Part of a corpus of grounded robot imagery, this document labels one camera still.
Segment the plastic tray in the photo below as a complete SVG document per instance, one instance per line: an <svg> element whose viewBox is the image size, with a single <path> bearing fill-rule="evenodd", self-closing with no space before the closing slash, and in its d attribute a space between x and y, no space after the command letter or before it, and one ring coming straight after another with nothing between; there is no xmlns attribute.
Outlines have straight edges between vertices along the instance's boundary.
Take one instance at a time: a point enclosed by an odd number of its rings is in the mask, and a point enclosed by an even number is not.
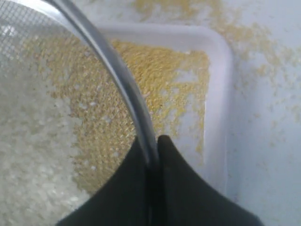
<svg viewBox="0 0 301 226"><path fill-rule="evenodd" d="M203 50L207 53L210 58L210 82L206 96L203 156L193 148L198 141L189 132L180 133L180 138L175 142L193 169L216 190L225 194L228 177L227 117L233 65L232 53L226 41L218 33L199 26L93 22L108 38L177 51ZM185 125L194 123L188 115L182 120Z"/></svg>

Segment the metal rim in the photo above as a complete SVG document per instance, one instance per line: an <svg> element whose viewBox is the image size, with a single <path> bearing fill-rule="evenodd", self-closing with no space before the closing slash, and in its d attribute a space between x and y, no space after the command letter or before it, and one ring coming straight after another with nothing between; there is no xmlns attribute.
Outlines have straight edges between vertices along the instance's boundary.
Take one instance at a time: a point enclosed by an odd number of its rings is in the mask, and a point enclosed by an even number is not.
<svg viewBox="0 0 301 226"><path fill-rule="evenodd" d="M69 0L50 0L49 3L41 0L9 1L32 8L57 21L94 50L109 71L127 105L147 168L157 171L159 169L157 142L147 105L131 72L105 37Z"/></svg>

